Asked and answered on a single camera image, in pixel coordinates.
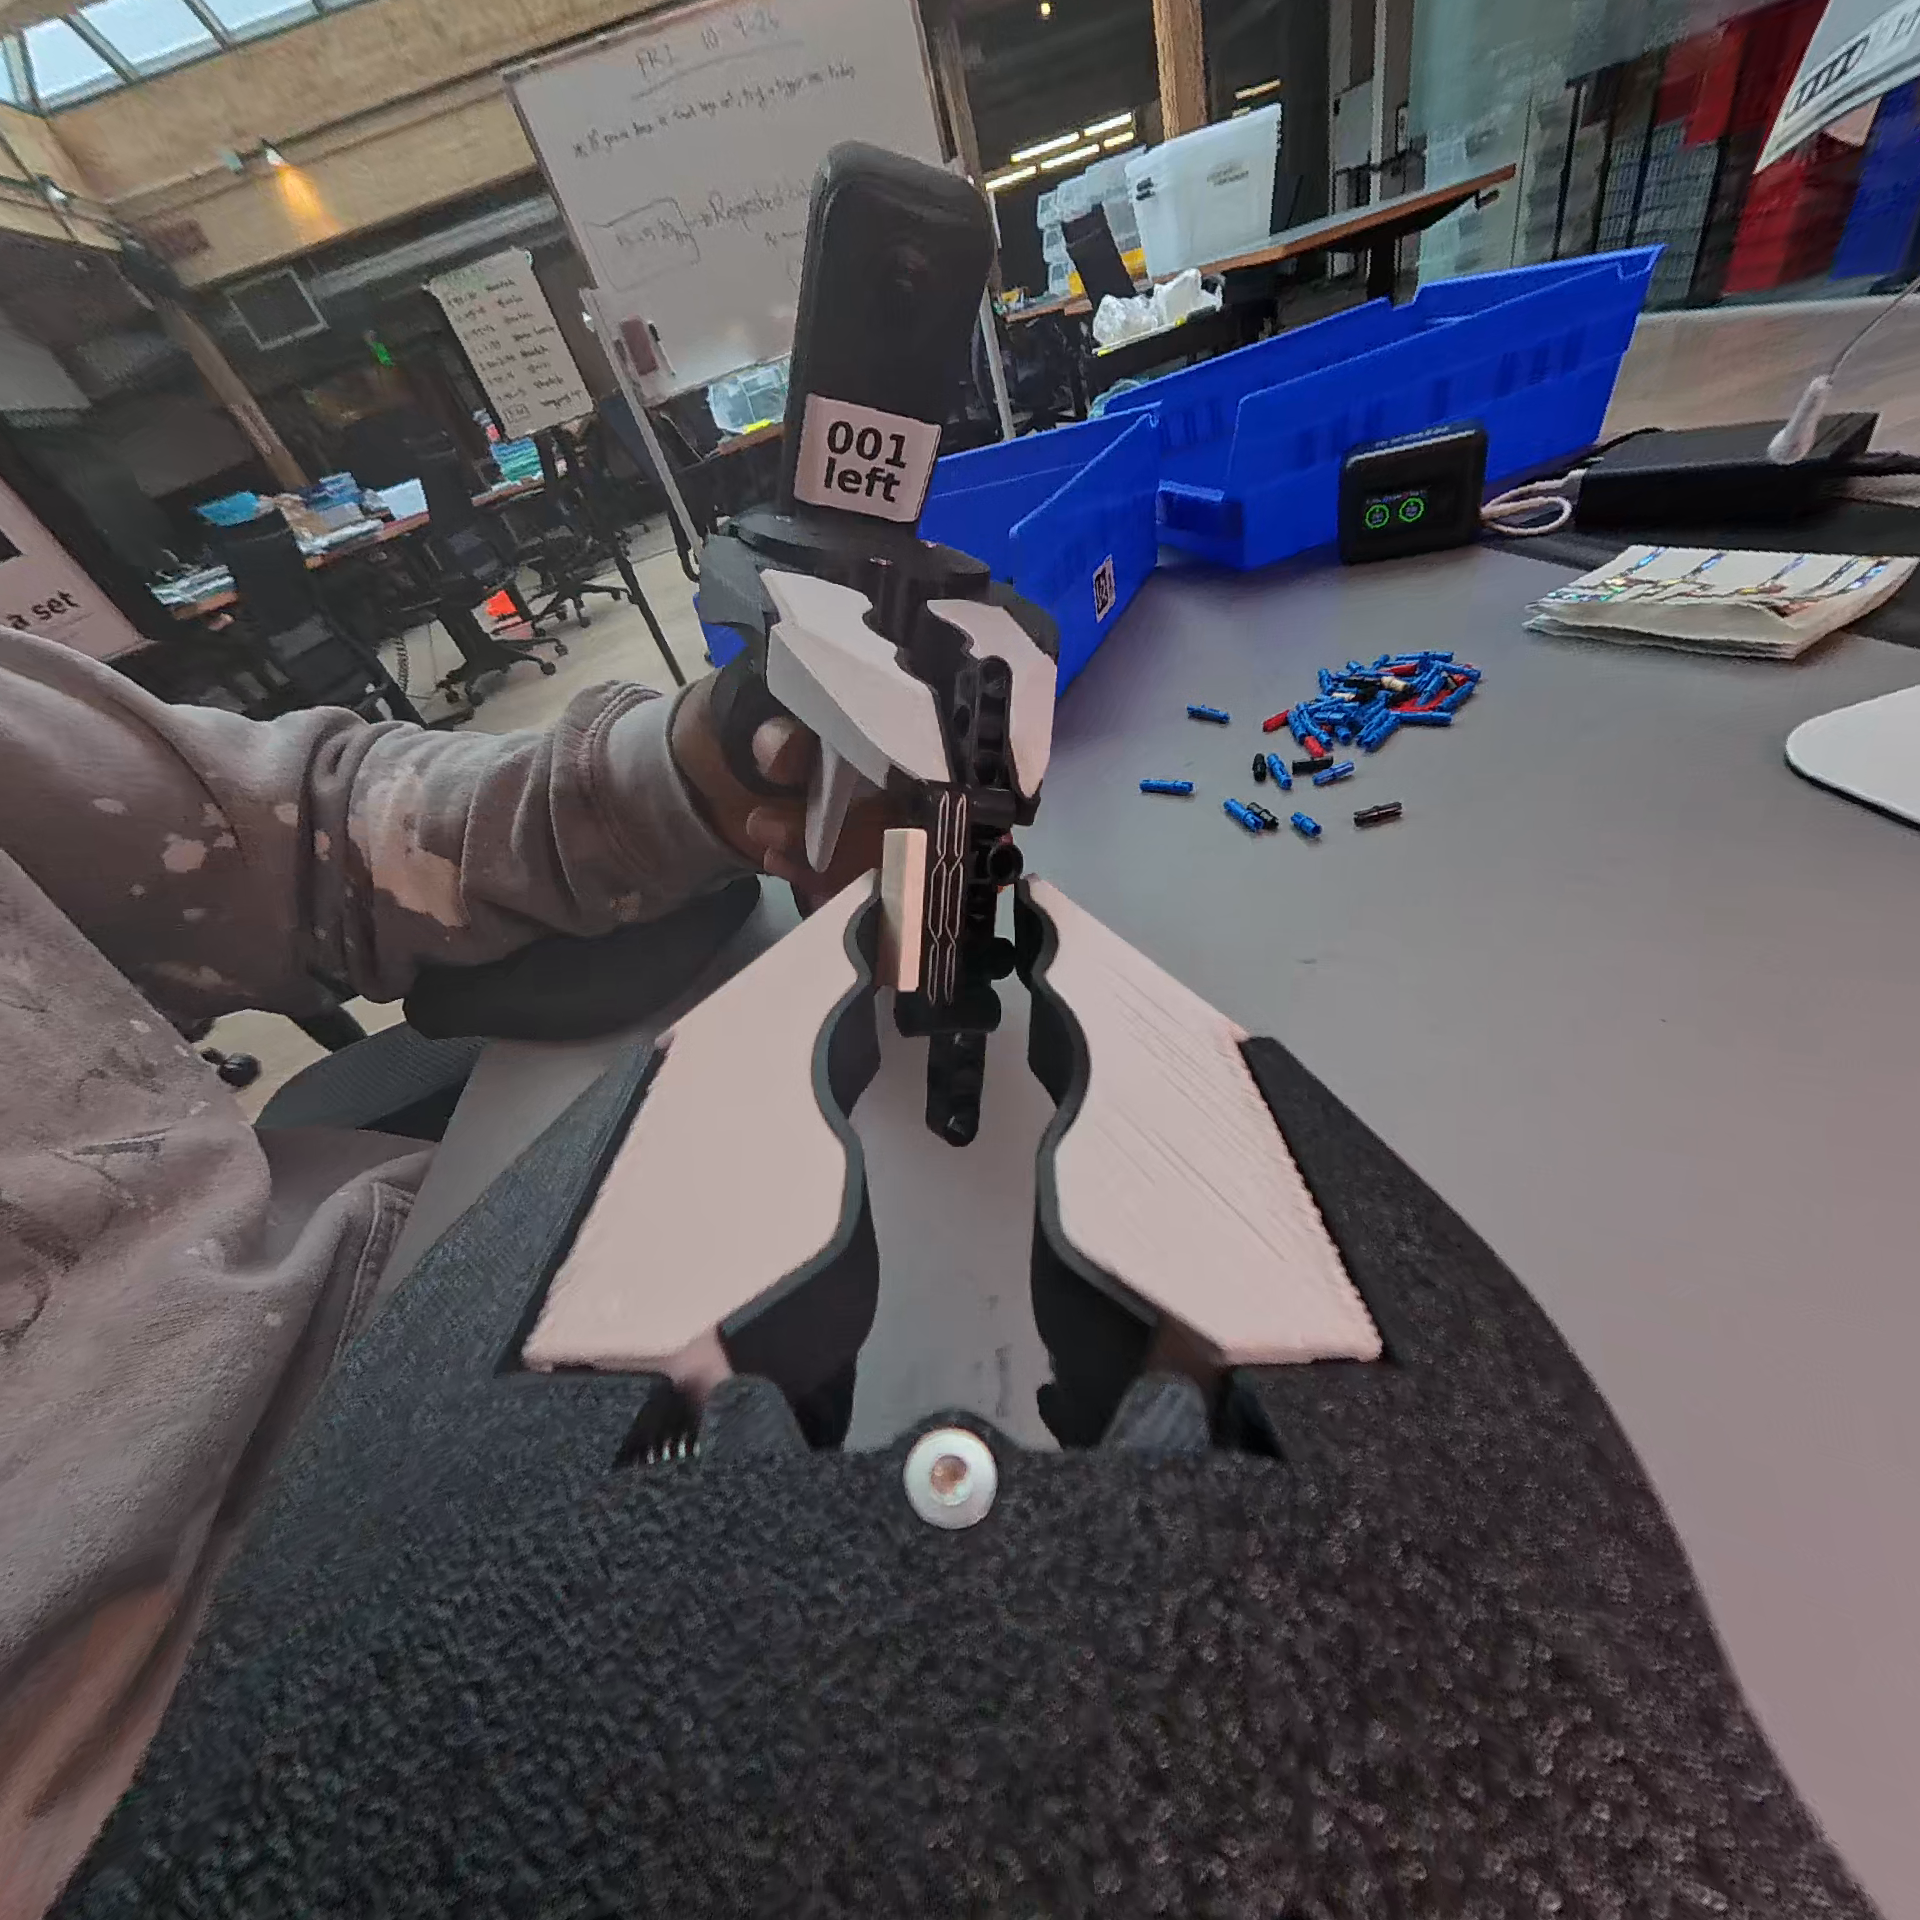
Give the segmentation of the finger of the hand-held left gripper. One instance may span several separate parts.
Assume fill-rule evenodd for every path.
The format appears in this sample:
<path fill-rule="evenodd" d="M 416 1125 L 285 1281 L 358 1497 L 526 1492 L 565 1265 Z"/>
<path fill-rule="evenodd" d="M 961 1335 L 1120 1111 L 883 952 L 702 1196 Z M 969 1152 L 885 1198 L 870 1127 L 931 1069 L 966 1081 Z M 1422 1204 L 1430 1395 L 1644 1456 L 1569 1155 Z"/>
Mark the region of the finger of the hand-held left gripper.
<path fill-rule="evenodd" d="M 846 585 L 768 566 L 772 611 L 766 685 L 820 744 L 870 784 L 900 774 L 949 784 L 950 758 L 936 689 L 869 621 L 870 601 Z"/>
<path fill-rule="evenodd" d="M 980 678 L 1004 670 L 1001 758 L 1016 803 L 1036 807 L 1050 768 L 1054 705 L 1058 697 L 1058 636 L 1041 607 L 1025 598 L 936 596 L 929 615 L 950 629 Z"/>

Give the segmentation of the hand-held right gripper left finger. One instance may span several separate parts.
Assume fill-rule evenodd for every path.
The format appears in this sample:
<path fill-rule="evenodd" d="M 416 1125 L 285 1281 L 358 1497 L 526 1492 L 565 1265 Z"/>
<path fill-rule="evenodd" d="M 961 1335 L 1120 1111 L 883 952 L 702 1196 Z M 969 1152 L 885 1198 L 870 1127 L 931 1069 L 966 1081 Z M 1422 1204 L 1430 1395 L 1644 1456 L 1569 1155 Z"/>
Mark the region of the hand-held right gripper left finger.
<path fill-rule="evenodd" d="M 881 1249 L 857 1102 L 881 1067 L 881 887 L 864 877 L 651 1046 L 621 1137 L 521 1339 L 536 1375 L 656 1375 L 688 1407 L 772 1385 L 849 1441 Z"/>

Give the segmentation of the toy brick beam assembly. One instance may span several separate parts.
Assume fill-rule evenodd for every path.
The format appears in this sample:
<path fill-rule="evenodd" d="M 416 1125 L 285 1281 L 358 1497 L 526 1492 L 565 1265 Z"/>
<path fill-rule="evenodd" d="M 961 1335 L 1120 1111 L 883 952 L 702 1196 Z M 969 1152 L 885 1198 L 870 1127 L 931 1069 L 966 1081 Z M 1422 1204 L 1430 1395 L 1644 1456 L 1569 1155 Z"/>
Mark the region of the toy brick beam assembly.
<path fill-rule="evenodd" d="M 883 969 L 897 1030 L 929 1046 L 925 1127 L 946 1144 L 972 1144 L 1000 982 L 1016 969 L 1016 948 L 997 929 L 1000 899 L 1025 871 L 1018 829 L 1037 804 L 1018 804 L 1001 758 L 1004 670 L 993 665 L 980 678 L 929 611 L 907 659 L 936 689 L 950 779 L 899 774 L 889 784 L 889 827 L 904 837 L 883 860 Z"/>

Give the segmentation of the person's left hand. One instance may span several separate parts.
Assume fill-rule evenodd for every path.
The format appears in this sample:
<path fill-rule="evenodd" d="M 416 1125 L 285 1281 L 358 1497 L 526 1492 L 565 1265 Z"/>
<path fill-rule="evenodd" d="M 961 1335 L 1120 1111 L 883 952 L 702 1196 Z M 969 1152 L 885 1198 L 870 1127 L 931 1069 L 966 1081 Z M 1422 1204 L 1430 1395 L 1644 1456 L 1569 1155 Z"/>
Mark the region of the person's left hand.
<path fill-rule="evenodd" d="M 670 752 L 710 831 L 758 872 L 784 880 L 806 915 L 878 869 L 888 827 L 883 798 L 867 795 L 849 807 L 833 862 L 816 871 L 806 855 L 806 798 L 820 741 L 788 715 L 766 719 L 753 757 L 758 779 L 774 793 L 744 784 L 713 719 L 716 684 L 718 676 L 709 673 L 682 693 L 668 733 Z"/>

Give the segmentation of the large whiteboard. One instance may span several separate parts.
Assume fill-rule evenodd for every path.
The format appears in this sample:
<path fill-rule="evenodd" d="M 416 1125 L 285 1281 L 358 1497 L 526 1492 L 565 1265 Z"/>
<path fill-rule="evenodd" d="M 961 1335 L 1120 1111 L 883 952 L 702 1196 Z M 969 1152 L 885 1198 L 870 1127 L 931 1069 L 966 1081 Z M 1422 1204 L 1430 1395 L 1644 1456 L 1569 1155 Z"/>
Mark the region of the large whiteboard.
<path fill-rule="evenodd" d="M 835 143 L 944 157 L 907 3 L 668 7 L 504 84 L 616 376 L 646 406 L 790 355 L 810 189 Z"/>

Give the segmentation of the white plastic bag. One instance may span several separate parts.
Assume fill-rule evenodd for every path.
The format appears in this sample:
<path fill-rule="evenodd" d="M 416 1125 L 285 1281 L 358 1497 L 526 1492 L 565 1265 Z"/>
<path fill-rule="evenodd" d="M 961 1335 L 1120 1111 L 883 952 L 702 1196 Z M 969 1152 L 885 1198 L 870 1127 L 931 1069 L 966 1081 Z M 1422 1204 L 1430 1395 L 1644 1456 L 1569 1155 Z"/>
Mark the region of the white plastic bag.
<path fill-rule="evenodd" d="M 1156 341 L 1178 326 L 1218 313 L 1222 304 L 1222 281 L 1201 270 L 1184 270 L 1165 281 L 1155 281 L 1145 293 L 1101 295 L 1090 311 L 1094 352 L 1109 355 L 1125 345 Z"/>

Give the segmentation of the pile of toy brick pins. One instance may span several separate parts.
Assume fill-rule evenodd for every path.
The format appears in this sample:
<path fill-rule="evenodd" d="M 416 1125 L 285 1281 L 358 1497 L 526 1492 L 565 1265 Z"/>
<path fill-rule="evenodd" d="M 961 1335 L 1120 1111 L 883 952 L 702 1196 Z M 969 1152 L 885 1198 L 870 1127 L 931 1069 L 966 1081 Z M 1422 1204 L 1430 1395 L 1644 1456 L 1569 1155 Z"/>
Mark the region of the pile of toy brick pins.
<path fill-rule="evenodd" d="M 1400 735 L 1449 731 L 1482 685 L 1476 662 L 1443 649 L 1324 665 L 1304 697 L 1258 718 L 1244 789 L 1216 793 L 1216 809 L 1240 831 L 1313 846 L 1325 823 L 1310 799 L 1345 799 L 1361 766 Z"/>

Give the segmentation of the white storage box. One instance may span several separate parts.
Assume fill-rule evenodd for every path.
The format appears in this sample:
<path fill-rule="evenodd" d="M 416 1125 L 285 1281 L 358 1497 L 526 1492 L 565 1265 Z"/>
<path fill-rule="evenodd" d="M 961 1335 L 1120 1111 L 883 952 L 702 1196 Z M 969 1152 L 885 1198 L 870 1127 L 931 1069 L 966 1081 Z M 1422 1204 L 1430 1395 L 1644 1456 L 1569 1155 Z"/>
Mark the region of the white storage box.
<path fill-rule="evenodd" d="M 1145 275 L 1164 281 L 1261 248 L 1278 231 L 1285 110 L 1268 102 L 1123 165 Z"/>

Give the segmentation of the small paper flipchart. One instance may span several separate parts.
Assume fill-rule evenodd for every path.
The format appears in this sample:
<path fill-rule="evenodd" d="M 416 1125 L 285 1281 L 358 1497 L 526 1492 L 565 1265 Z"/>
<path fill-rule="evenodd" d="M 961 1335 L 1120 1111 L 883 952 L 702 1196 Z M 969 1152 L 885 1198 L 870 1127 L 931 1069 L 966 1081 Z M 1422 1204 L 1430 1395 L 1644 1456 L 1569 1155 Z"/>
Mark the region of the small paper flipchart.
<path fill-rule="evenodd" d="M 451 324 L 505 440 L 573 428 L 593 414 L 573 358 L 524 247 L 507 247 L 426 283 Z"/>

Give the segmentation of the black device with green lights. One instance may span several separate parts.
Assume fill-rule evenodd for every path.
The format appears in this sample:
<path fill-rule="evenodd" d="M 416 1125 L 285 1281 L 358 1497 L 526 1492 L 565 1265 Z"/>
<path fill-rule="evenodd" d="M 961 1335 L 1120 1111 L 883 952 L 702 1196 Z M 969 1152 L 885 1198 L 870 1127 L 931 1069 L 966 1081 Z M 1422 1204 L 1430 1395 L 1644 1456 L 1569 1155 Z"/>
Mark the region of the black device with green lights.
<path fill-rule="evenodd" d="M 1336 488 L 1336 550 L 1345 566 L 1410 559 L 1474 543 L 1489 431 L 1451 421 L 1347 452 Z"/>

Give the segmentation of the person's grey hoodie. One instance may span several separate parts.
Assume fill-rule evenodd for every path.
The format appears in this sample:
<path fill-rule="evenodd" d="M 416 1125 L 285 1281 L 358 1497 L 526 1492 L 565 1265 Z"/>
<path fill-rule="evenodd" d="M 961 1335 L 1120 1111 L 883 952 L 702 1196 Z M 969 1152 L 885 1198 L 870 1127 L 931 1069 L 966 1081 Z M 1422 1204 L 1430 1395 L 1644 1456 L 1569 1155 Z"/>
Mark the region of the person's grey hoodie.
<path fill-rule="evenodd" d="M 3 1905 L 45 1916 L 179 1687 L 427 1147 L 260 1135 L 4 860 Z"/>

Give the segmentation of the instruction booklet stack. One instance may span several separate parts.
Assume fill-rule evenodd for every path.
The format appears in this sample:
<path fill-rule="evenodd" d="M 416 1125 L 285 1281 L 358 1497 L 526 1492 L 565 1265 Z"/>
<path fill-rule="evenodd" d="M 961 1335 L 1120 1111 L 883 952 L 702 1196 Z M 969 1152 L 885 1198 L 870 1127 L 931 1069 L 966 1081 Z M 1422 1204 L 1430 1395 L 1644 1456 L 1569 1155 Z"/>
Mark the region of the instruction booklet stack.
<path fill-rule="evenodd" d="M 1633 543 L 1542 595 L 1528 630 L 1697 655 L 1796 661 L 1881 612 L 1915 558 Z"/>

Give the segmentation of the black power adapter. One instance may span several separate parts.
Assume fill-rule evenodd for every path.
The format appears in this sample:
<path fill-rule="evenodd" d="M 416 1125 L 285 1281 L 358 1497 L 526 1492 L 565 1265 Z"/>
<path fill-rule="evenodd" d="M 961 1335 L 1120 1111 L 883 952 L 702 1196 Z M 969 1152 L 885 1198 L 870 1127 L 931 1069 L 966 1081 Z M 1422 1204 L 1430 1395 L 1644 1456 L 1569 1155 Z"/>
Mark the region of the black power adapter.
<path fill-rule="evenodd" d="M 1825 414 L 1796 462 L 1770 454 L 1788 421 L 1651 430 L 1589 462 L 1572 524 L 1587 533 L 1674 534 L 1798 521 L 1829 502 L 1880 423 L 1877 411 Z"/>

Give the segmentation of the rack of storage bins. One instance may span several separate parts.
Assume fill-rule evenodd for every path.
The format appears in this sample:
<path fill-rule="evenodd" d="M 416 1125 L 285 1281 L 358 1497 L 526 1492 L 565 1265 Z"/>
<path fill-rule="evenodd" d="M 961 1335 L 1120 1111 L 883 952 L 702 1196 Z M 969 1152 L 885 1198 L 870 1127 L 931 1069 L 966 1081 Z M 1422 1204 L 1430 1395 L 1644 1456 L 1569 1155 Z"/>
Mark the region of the rack of storage bins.
<path fill-rule="evenodd" d="M 1877 296 L 1915 276 L 1917 80 L 1765 172 L 1826 5 L 1570 5 L 1528 99 L 1522 257 L 1660 244 L 1649 307 Z"/>

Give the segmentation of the white book stand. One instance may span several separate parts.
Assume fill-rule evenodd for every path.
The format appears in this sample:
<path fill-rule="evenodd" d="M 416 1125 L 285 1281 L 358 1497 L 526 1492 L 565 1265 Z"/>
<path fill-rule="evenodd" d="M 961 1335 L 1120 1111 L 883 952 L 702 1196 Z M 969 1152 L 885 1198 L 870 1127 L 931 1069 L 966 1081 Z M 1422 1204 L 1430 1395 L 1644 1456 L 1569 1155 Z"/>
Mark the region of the white book stand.
<path fill-rule="evenodd" d="M 1788 768 L 1809 784 L 1917 827 L 1917 685 L 1826 711 L 1788 733 Z"/>

